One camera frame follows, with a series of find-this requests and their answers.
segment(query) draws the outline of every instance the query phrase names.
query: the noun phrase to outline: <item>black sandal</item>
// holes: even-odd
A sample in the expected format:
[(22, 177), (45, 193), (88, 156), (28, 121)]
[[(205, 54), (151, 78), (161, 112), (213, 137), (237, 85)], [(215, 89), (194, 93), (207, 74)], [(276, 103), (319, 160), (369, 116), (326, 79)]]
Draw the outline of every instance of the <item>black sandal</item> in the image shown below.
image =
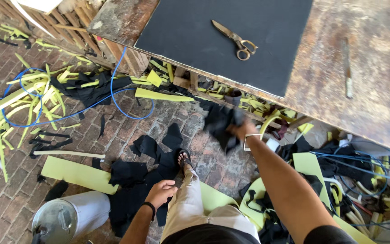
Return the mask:
[(184, 171), (185, 164), (190, 165), (192, 167), (192, 169), (193, 169), (194, 166), (191, 163), (191, 155), (189, 154), (189, 152), (186, 149), (180, 149), (180, 151), (178, 152), (178, 154), (177, 154), (177, 163), (179, 162), (179, 156), (182, 153), (186, 153), (187, 156), (188, 156), (188, 158), (183, 157), (183, 159), (180, 161), (181, 172), (182, 172), (183, 175), (185, 175), (185, 171)]

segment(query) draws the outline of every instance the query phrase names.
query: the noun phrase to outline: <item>white container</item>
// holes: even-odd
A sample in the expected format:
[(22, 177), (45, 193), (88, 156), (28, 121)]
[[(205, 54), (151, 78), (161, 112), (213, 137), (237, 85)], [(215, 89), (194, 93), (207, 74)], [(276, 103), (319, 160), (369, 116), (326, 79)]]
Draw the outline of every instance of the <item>white container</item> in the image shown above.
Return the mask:
[(102, 226), (110, 211), (108, 196), (99, 191), (63, 197), (45, 203), (37, 211), (32, 230), (40, 226), (40, 240), (46, 244), (68, 244)]

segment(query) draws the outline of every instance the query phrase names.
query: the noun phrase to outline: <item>bracelet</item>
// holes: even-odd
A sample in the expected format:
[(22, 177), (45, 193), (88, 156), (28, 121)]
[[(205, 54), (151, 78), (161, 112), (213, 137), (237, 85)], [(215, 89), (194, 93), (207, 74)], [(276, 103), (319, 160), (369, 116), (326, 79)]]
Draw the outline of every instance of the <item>bracelet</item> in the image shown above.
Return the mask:
[(245, 136), (245, 143), (243, 144), (243, 150), (245, 152), (249, 152), (251, 149), (250, 148), (246, 148), (246, 139), (248, 136), (261, 136), (262, 134), (248, 134)]
[(153, 210), (153, 216), (151, 217), (151, 221), (154, 221), (154, 216), (156, 215), (156, 208), (153, 206), (153, 204), (149, 202), (144, 202), (141, 206), (147, 205)]

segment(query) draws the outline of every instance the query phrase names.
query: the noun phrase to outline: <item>leg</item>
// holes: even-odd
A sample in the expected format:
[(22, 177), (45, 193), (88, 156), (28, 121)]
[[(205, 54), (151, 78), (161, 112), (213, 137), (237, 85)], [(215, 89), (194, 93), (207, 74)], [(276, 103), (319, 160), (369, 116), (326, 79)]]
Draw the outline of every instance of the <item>leg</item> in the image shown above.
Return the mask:
[[(186, 153), (181, 154), (179, 164), (183, 157), (188, 158)], [(180, 189), (168, 204), (166, 225), (160, 242), (180, 230), (202, 225), (204, 220), (199, 177), (189, 164), (185, 164), (185, 178)]]
[(207, 216), (207, 219), (209, 224), (240, 230), (252, 235), (255, 239), (260, 241), (255, 225), (253, 225), (237, 208), (231, 205), (215, 208)]

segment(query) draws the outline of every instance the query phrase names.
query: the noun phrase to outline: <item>right hand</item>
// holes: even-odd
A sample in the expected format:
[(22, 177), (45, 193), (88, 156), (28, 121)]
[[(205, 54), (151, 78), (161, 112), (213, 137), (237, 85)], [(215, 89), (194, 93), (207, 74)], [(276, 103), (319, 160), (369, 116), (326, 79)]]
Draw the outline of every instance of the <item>right hand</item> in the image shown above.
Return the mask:
[(168, 201), (169, 197), (172, 197), (177, 192), (178, 188), (174, 185), (176, 182), (172, 180), (163, 180), (156, 183), (148, 193), (146, 202), (153, 204), (157, 210), (160, 206)]
[(227, 128), (227, 131), (237, 136), (237, 138), (239, 138), (241, 141), (245, 140), (246, 135), (259, 133), (255, 128), (255, 125), (248, 118), (245, 119), (240, 127), (237, 127), (236, 125), (230, 125)]

